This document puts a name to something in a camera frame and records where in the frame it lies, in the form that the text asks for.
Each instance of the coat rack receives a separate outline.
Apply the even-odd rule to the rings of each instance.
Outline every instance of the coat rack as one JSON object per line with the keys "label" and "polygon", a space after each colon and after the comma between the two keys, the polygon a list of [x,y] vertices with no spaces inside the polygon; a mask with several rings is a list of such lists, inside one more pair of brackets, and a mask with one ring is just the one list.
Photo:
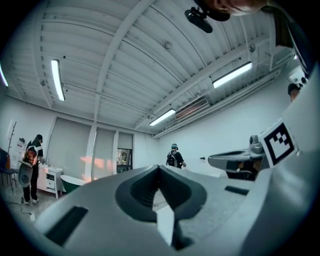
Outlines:
{"label": "coat rack", "polygon": [[17,124],[17,122],[15,122],[14,125],[12,126],[13,129],[12,129],[12,132],[11,132],[11,136],[10,136],[10,138],[9,138],[9,147],[8,147],[8,151],[7,151],[6,164],[5,164],[5,168],[6,168],[6,169],[10,169],[10,155],[9,155],[9,151],[10,151],[10,148],[11,148],[12,136],[15,135],[14,132],[15,132],[16,124]]}
{"label": "coat rack", "polygon": [[17,124],[17,122],[15,122],[14,125],[12,126],[13,129],[12,129],[12,132],[11,132],[11,136],[9,138],[9,147],[8,147],[8,151],[7,151],[8,155],[9,155],[9,150],[12,148],[11,147],[11,140],[12,140],[12,136],[15,135],[14,132],[15,132],[16,124]]}

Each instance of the bathtub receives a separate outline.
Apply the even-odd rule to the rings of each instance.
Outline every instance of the bathtub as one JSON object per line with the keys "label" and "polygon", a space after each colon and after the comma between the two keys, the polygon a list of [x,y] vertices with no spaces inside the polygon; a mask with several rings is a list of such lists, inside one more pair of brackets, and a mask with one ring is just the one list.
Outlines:
{"label": "bathtub", "polygon": [[76,188],[89,182],[89,181],[85,181],[85,180],[74,178],[67,175],[61,175],[61,180],[67,194],[69,194],[70,192],[74,191]]}

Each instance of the black cap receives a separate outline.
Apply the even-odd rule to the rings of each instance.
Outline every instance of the black cap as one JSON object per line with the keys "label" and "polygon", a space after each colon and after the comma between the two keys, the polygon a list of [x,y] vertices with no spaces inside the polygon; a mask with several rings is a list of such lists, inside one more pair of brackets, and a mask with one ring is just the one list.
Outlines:
{"label": "black cap", "polygon": [[296,85],[295,83],[290,83],[289,86],[288,86],[288,94],[291,95],[291,92],[293,90],[300,91],[300,87],[298,87],[298,85]]}
{"label": "black cap", "polygon": [[214,19],[218,22],[225,22],[227,20],[230,19],[230,14],[228,13],[221,13],[217,10],[213,10],[210,9],[203,0],[194,0],[194,2],[200,6],[200,8],[202,9],[202,11],[204,11],[204,13],[210,17],[211,19]]}

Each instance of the chair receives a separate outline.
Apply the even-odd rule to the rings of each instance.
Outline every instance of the chair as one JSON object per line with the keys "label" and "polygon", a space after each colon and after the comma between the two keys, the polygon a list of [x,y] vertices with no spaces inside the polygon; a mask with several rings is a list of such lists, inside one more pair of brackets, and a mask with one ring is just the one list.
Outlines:
{"label": "chair", "polygon": [[[4,177],[3,175],[6,175],[6,183],[9,184],[8,182],[8,176],[10,179],[10,185],[11,185],[11,190],[13,191],[13,186],[12,186],[12,174],[18,173],[18,170],[16,169],[7,169],[6,168],[6,163],[8,160],[8,153],[4,151],[3,149],[0,149],[0,172],[1,172],[1,180],[2,180],[2,185],[4,185]],[[17,188],[17,181],[14,179],[15,183],[15,188]]]}

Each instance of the backpack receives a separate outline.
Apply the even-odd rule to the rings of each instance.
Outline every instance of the backpack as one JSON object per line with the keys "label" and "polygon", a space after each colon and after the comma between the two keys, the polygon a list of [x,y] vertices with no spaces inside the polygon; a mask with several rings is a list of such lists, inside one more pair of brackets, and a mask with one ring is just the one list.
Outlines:
{"label": "backpack", "polygon": [[177,151],[174,151],[173,153],[169,152],[169,154],[167,156],[167,160],[166,160],[167,165],[173,166],[173,167],[178,167],[178,162],[175,158],[176,153],[177,153]]}

